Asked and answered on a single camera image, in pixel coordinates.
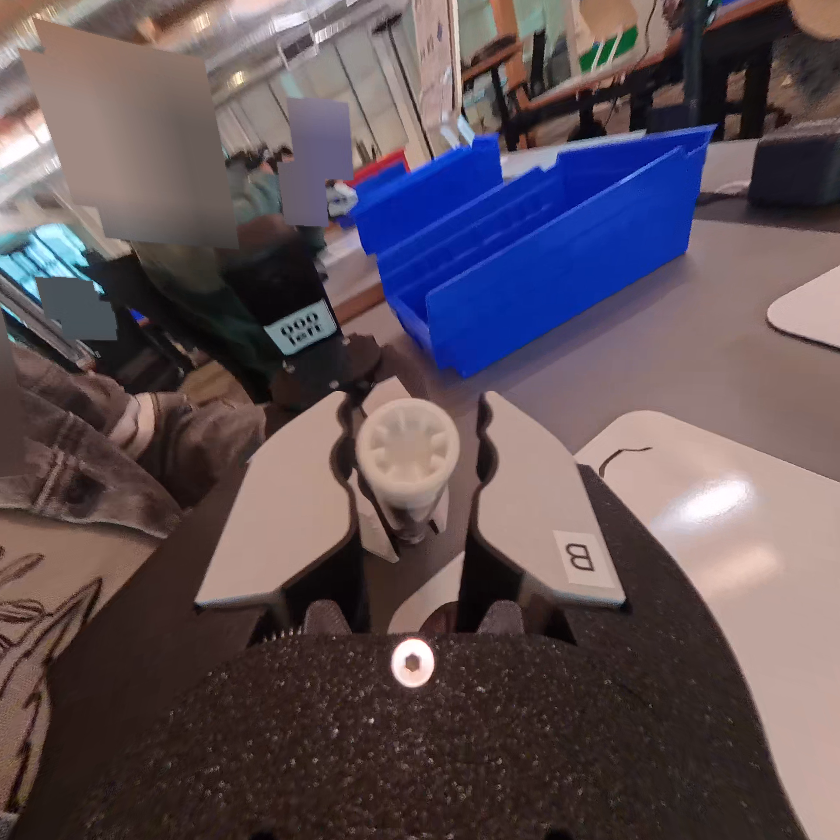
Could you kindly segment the wooden workbench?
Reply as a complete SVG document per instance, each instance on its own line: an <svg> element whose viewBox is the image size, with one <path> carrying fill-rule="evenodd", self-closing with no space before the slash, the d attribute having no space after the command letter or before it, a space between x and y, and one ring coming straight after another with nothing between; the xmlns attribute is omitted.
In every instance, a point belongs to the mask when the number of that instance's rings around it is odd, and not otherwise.
<svg viewBox="0 0 840 840"><path fill-rule="evenodd" d="M541 2L540 28L506 33L484 45L461 74L463 93L490 77L490 93L508 151L553 119L575 114L571 139L603 136L594 109L630 102L629 129L641 130L660 88L683 80L682 12L688 2ZM794 26L787 2L699 2L700 115L724 122L728 73L749 69L741 139L760 136L771 46Z"/></svg>

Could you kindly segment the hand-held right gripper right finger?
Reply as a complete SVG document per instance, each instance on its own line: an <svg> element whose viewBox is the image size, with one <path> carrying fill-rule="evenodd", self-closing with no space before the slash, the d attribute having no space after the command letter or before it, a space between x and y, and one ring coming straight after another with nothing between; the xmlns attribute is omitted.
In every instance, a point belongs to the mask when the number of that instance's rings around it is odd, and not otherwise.
<svg viewBox="0 0 840 840"><path fill-rule="evenodd" d="M512 602L527 632L569 632L572 607L621 610L627 595L570 451L497 392L479 399L476 473L458 630Z"/></svg>

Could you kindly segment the person's left forearm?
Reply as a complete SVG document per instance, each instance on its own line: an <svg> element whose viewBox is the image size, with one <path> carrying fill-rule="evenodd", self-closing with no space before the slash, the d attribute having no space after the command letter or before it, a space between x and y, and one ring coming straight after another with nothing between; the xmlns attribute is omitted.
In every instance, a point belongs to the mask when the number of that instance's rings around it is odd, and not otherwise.
<svg viewBox="0 0 840 840"><path fill-rule="evenodd" d="M262 406L198 406L180 392L132 395L20 344L11 351L31 473L2 478L2 519L115 526L165 539L266 441Z"/></svg>

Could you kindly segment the blue plastic bin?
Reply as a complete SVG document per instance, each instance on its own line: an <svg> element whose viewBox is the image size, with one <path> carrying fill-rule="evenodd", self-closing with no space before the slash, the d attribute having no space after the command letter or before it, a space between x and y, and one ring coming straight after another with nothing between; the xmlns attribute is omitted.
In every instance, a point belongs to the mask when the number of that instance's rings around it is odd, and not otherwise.
<svg viewBox="0 0 840 840"><path fill-rule="evenodd" d="M710 125L559 153L375 256L384 297L466 379L683 256Z"/></svg>

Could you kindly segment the dark grey case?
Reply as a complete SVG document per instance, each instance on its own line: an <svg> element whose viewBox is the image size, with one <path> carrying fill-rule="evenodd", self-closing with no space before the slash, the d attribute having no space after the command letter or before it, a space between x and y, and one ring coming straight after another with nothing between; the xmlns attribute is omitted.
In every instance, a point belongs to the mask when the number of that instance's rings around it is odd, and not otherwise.
<svg viewBox="0 0 840 840"><path fill-rule="evenodd" d="M753 207L815 208L839 202L839 121L790 124L758 141L747 192Z"/></svg>

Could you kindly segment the blank white board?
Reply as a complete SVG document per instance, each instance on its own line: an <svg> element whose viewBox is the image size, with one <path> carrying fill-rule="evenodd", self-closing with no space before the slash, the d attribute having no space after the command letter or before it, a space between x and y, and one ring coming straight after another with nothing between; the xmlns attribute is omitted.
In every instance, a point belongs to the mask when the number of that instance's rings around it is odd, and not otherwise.
<svg viewBox="0 0 840 840"><path fill-rule="evenodd" d="M781 333L839 351L839 266L774 301L766 319Z"/></svg>

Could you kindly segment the white standing sign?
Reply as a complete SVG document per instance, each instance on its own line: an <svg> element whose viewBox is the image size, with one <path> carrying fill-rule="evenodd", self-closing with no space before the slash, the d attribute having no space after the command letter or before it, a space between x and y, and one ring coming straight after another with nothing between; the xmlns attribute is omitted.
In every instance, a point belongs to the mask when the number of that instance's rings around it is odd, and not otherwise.
<svg viewBox="0 0 840 840"><path fill-rule="evenodd" d="M412 1L409 7L415 32L419 111L423 126L436 130L456 122L461 111L458 2Z"/></svg>

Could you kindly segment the person's printed pale shirt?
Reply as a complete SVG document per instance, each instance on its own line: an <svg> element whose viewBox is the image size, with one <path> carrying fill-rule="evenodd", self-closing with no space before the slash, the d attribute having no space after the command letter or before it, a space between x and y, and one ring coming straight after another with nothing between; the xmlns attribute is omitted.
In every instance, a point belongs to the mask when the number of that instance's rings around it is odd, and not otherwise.
<svg viewBox="0 0 840 840"><path fill-rule="evenodd" d="M14 821L35 783L51 718L47 670L161 538L24 511L1 517L1 808Z"/></svg>

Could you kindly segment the white marker pen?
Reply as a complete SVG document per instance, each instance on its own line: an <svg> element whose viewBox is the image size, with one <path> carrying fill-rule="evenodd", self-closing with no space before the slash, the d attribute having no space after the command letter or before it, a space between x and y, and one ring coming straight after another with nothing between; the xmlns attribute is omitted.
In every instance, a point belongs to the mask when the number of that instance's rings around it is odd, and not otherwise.
<svg viewBox="0 0 840 840"><path fill-rule="evenodd" d="M355 438L361 476L405 542L423 539L447 495L459 453L454 420L440 406L415 397L376 407Z"/></svg>

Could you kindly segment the white board with black scribble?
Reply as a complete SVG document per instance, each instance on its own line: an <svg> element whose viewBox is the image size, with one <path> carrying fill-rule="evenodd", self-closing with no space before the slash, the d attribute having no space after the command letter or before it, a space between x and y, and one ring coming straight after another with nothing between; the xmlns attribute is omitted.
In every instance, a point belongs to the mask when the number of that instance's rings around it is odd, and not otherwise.
<svg viewBox="0 0 840 840"><path fill-rule="evenodd" d="M528 409L599 469L728 637L809 838L838 838L838 424L620 408L587 427Z"/></svg>

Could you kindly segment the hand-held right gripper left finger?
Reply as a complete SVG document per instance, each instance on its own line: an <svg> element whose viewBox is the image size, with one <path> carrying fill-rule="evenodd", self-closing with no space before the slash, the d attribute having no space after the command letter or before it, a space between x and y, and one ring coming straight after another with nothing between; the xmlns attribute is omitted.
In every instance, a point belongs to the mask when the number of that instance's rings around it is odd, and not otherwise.
<svg viewBox="0 0 840 840"><path fill-rule="evenodd" d="M274 433L249 460L196 607L268 608L282 629L310 604L335 603L363 630L363 550L350 486L352 404L332 393Z"/></svg>

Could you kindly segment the red plastic bin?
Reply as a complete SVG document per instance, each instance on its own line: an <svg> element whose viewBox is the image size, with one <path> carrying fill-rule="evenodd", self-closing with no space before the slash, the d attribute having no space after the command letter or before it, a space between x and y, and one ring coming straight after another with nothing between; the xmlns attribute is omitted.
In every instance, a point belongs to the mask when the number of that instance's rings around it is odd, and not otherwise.
<svg viewBox="0 0 840 840"><path fill-rule="evenodd" d="M410 172L404 148L395 150L383 157L364 164L353 172L353 178L346 182L347 186L356 188L359 184L375 179L385 173L385 179L393 179L402 173Z"/></svg>

